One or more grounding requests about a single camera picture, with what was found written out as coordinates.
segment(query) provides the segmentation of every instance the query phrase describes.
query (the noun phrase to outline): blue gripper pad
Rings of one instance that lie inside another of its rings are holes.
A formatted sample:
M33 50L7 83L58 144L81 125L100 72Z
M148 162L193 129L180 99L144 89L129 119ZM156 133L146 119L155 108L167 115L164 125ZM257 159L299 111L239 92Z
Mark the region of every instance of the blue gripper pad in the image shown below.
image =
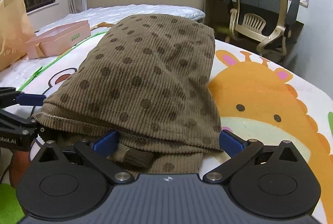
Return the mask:
M230 157L234 157L245 149L247 141L237 137L228 130L222 130L219 137L220 148Z
M29 94L21 93L16 97L16 103L21 106L36 106L41 107L44 100L46 99L45 95L41 94Z
M100 139L94 141L92 149L102 155L108 157L118 148L119 133L117 131L111 131L106 133Z

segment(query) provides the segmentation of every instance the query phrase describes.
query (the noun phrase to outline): metal screw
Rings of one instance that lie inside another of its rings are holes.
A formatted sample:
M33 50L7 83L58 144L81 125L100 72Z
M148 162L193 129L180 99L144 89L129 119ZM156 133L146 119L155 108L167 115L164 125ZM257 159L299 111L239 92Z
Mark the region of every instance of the metal screw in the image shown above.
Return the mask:
M206 178L209 181L218 181L222 179L222 174L218 173L218 172L210 172L206 175Z
M118 172L114 177L118 181L127 181L130 179L130 174L127 172Z

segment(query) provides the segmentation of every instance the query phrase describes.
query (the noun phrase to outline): pink box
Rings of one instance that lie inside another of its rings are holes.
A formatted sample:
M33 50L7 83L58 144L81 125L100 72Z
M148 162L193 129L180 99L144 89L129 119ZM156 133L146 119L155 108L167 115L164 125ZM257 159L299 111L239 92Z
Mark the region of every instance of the pink box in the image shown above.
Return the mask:
M55 27L25 43L29 59L59 56L91 35L87 20Z

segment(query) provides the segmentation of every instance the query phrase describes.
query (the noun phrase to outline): corduroy fabric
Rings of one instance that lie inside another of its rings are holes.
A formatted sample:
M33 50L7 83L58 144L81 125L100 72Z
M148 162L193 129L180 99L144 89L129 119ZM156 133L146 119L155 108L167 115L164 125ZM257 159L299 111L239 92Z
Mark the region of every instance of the corduroy fabric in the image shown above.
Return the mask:
M113 26L36 120L58 143L121 133L110 158L133 172L195 173L219 150L220 118L207 88L214 31L172 15L135 15Z

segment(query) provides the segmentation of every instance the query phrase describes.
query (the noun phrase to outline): green object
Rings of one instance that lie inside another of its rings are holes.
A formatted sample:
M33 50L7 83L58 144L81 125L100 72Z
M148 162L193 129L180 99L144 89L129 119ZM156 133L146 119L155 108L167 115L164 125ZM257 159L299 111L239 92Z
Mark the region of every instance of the green object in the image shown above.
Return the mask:
M17 224L23 217L15 189L10 185L0 184L0 223Z
M333 112L328 113L328 123L330 125L331 133L333 135Z
M225 35L230 35L229 24L218 24L214 26L214 31L216 33L223 33Z
M89 36L88 38L82 40L81 42L79 42L77 45L73 46L71 49L67 50L64 54L58 56L53 62L49 63L48 65L39 68L35 73L33 73L33 75L18 89L19 91L22 91L26 86L29 85L29 83L31 81L33 81L36 77L38 77L41 73L43 73L47 68L49 68L51 65L55 64L58 60L60 60L62 57L64 57L65 55L67 55L69 52L71 52L73 49L77 48L79 45L83 44L84 42L86 42L87 40L94 38L98 35L101 35L103 33L107 33L106 32L98 32L94 35Z

